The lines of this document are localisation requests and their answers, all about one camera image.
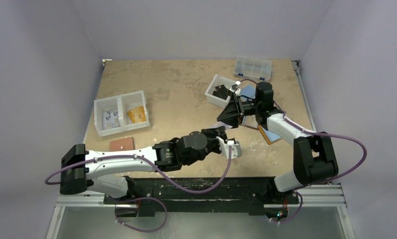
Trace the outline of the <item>grey striped card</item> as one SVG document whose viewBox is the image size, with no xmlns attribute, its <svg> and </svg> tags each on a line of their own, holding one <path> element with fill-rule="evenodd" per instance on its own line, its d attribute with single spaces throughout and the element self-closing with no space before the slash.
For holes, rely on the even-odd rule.
<svg viewBox="0 0 397 239">
<path fill-rule="evenodd" d="M 225 129 L 231 129 L 231 128 L 232 128 L 231 125 L 225 124 L 225 123 L 223 123 L 223 122 L 217 122 L 217 123 L 215 123 L 215 124 L 212 126 L 212 128 L 219 128 L 219 127 L 222 127 L 222 126 L 223 126 Z"/>
</svg>

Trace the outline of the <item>black card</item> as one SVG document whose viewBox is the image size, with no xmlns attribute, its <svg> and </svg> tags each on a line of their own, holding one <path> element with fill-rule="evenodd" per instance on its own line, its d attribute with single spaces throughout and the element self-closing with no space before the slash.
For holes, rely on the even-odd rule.
<svg viewBox="0 0 397 239">
<path fill-rule="evenodd" d="M 212 93 L 213 96 L 226 100 L 229 96 L 228 89 L 225 85 L 218 85 Z"/>
</svg>

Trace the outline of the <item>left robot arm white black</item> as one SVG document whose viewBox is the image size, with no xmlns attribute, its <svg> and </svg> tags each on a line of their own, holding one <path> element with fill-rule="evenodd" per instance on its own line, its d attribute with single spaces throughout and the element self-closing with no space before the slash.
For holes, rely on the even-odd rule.
<svg viewBox="0 0 397 239">
<path fill-rule="evenodd" d="M 210 153 L 223 155 L 231 163 L 238 156 L 237 145 L 226 136 L 225 127 L 193 131 L 153 146 L 136 150 L 102 152 L 74 145 L 61 160 L 59 192 L 75 195 L 95 191 L 128 204 L 135 199 L 133 182 L 115 177 L 124 172 L 166 172 L 202 161 Z"/>
</svg>

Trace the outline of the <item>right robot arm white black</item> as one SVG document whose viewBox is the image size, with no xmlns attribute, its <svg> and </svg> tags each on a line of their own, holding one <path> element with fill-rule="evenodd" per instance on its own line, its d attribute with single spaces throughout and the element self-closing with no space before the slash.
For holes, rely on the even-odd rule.
<svg viewBox="0 0 397 239">
<path fill-rule="evenodd" d="M 259 126 L 277 134 L 293 148 L 293 169 L 274 178 L 267 197 L 274 203 L 286 192 L 338 175 L 339 167 L 331 137 L 309 131 L 286 116 L 274 100 L 272 84 L 256 84 L 254 98 L 241 95 L 239 82 L 227 90 L 229 102 L 217 121 L 237 128 L 245 116 L 255 116 Z"/>
</svg>

